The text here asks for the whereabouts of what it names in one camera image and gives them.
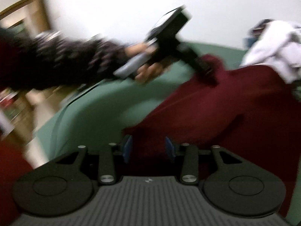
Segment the maroon fabric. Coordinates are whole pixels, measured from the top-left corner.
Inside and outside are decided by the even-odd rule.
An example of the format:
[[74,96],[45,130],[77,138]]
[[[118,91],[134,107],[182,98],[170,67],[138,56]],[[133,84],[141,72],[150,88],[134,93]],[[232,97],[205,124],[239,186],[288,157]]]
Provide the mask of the maroon fabric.
[[165,136],[202,149],[220,145],[284,181],[287,192],[280,213],[285,216],[301,154],[301,104],[268,66],[226,71],[216,57],[205,55],[203,60],[214,63],[218,85],[208,86],[194,76],[140,124],[125,130],[134,143],[130,164],[122,172],[175,175],[177,168],[167,161]]
[[12,197],[14,182],[31,171],[22,152],[0,141],[0,225],[9,225],[19,216]]

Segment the metal bolt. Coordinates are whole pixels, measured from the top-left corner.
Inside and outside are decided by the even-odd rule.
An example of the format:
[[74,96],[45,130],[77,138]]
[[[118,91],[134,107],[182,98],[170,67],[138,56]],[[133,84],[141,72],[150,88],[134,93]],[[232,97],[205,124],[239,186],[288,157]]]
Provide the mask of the metal bolt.
[[114,181],[114,177],[112,175],[102,175],[100,177],[100,181],[101,182],[105,182],[105,183],[107,183],[107,182],[113,182]]
[[184,175],[184,176],[182,177],[182,180],[183,180],[184,182],[195,182],[195,181],[197,180],[197,177],[194,176],[194,175]]

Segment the dark clothing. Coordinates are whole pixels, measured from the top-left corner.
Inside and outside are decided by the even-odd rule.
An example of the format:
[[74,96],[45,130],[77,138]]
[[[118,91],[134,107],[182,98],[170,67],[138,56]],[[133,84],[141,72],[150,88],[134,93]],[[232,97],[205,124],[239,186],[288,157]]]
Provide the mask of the dark clothing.
[[0,31],[0,87],[45,89],[98,82],[128,60],[124,47],[103,40],[69,41],[59,33],[35,39]]
[[[274,173],[286,186],[280,209],[285,216],[296,184],[301,154],[301,103],[270,67],[255,65],[226,71],[215,63],[216,87],[195,76],[181,85],[136,127],[131,162],[123,175],[171,176],[180,172],[166,155],[164,138],[192,143],[201,149],[219,145]],[[208,175],[200,164],[200,177]]]

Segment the green fabric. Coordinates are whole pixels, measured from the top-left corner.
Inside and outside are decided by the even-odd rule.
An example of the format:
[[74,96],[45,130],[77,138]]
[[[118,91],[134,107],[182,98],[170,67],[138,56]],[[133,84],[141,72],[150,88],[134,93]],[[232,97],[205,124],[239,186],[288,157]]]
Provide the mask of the green fabric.
[[[238,68],[246,51],[191,43],[199,54],[211,53],[220,57],[226,69]],[[177,87],[193,74],[189,66],[175,63],[171,71],[146,86],[131,80],[103,84],[71,104],[59,125],[56,147],[51,145],[52,130],[61,112],[50,119],[36,135],[49,159],[78,145],[96,148],[118,142],[122,129],[141,122]],[[301,172],[294,190],[287,219],[297,224],[301,220]]]

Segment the red object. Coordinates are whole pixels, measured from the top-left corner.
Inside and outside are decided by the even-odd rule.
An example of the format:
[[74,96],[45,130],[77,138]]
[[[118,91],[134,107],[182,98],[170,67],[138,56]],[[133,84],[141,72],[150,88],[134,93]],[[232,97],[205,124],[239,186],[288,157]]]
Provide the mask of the red object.
[[14,182],[25,173],[31,171],[31,166],[23,158],[19,150],[0,142],[0,225],[13,222],[19,212],[12,198]]
[[[126,129],[133,135],[133,153],[127,169],[119,169],[129,175],[174,175],[165,136],[202,149],[220,145],[282,179],[287,192],[280,213],[285,216],[301,154],[301,103],[268,66],[226,71],[220,59],[202,59],[215,65],[218,85],[206,85],[194,76],[140,124]],[[204,167],[202,171],[201,177],[208,175]]]

